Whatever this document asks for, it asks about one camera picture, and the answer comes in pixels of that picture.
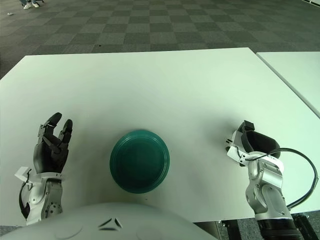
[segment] robot finger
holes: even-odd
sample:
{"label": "robot finger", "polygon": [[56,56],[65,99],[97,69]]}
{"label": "robot finger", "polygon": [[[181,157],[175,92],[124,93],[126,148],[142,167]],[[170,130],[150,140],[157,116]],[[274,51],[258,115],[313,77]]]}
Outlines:
{"label": "robot finger", "polygon": [[73,126],[73,122],[71,119],[68,119],[64,126],[63,129],[61,130],[60,134],[59,134],[59,139],[61,140],[61,142],[68,144],[70,142],[71,139],[71,133],[72,133],[72,126]]}
{"label": "robot finger", "polygon": [[43,141],[47,144],[47,146],[55,154],[59,154],[61,152],[61,149],[59,148],[59,145],[61,144],[61,140],[59,138],[49,133],[43,134],[42,138],[43,138]]}
{"label": "robot finger", "polygon": [[54,134],[54,129],[57,126],[57,123],[61,119],[62,114],[60,112],[57,112],[53,114],[43,125],[40,125],[39,132],[38,132],[38,143],[42,142],[42,136],[45,133]]}
{"label": "robot finger", "polygon": [[44,126],[46,125],[50,125],[52,127],[57,126],[57,123],[60,121],[61,117],[62,117],[62,114],[60,112],[56,112],[45,122]]}

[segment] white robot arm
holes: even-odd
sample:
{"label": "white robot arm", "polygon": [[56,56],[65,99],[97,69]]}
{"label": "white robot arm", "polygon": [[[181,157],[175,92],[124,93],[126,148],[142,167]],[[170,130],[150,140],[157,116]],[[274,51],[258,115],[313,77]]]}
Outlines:
{"label": "white robot arm", "polygon": [[[15,176],[23,181],[19,192],[19,206],[26,219],[26,224],[34,224],[43,219],[62,213],[62,180],[61,174],[68,157],[68,146],[71,139],[73,123],[68,119],[59,134],[54,136],[54,128],[61,119],[57,112],[45,124],[40,125],[38,143],[34,147],[33,164],[35,175],[31,168],[21,167]],[[22,191],[27,187],[28,200],[22,200]]]}

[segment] black cable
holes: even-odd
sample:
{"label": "black cable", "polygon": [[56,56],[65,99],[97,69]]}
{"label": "black cable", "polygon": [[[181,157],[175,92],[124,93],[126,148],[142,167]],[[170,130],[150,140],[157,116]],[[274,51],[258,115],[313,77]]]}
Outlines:
{"label": "black cable", "polygon": [[292,148],[286,148],[286,147],[276,148],[276,149],[270,151],[268,154],[265,154],[265,155],[262,155],[262,156],[259,156],[259,157],[256,157],[256,158],[252,158],[252,159],[245,159],[245,160],[254,161],[254,160],[261,159],[263,157],[266,157],[268,155],[275,154],[275,153],[278,153],[278,152],[290,152],[290,153],[294,153],[294,154],[300,155],[301,157],[303,157],[304,159],[306,159],[308,161],[308,163],[311,165],[311,167],[313,169],[313,173],[314,173],[312,185],[311,185],[309,191],[305,195],[300,197],[298,200],[296,200],[296,201],[290,203],[289,205],[287,205],[287,208],[290,210],[290,209],[298,206],[299,204],[303,203],[305,200],[307,200],[311,196],[311,194],[315,190],[316,185],[317,185],[318,180],[319,180],[318,172],[317,172],[317,169],[316,169],[315,165],[313,164],[313,162],[306,155],[304,155],[303,153],[301,153],[301,152],[299,152],[297,150],[294,150]]}
{"label": "black cable", "polygon": [[20,206],[21,213],[25,219],[28,218],[28,215],[30,213],[30,206],[29,206],[29,203],[26,203],[26,205],[24,206],[24,203],[22,202],[21,195],[22,195],[22,190],[24,189],[25,185],[29,181],[30,171],[28,171],[28,173],[27,173],[28,177],[27,177],[26,181],[22,183],[21,188],[20,188],[20,192],[19,192],[19,206]]}
{"label": "black cable", "polygon": [[235,146],[235,148],[236,148],[236,153],[238,154],[238,157],[241,158],[241,155],[239,153],[239,148],[237,146]]}

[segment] black logo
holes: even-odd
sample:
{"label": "black logo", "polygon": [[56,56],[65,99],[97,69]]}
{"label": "black logo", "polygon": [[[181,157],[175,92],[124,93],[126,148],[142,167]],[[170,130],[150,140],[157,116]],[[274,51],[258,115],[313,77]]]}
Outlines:
{"label": "black logo", "polygon": [[114,218],[114,221],[112,218],[110,218],[109,220],[99,225],[98,228],[101,231],[119,231],[120,229],[122,229],[122,225],[117,218]]}

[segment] checkered carpet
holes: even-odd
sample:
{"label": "checkered carpet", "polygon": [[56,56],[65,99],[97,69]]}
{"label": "checkered carpet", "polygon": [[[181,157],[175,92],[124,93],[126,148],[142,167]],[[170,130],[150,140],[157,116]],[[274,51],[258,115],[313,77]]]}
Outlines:
{"label": "checkered carpet", "polygon": [[320,51],[320,7],[301,0],[0,2],[0,77],[23,56],[250,47]]}

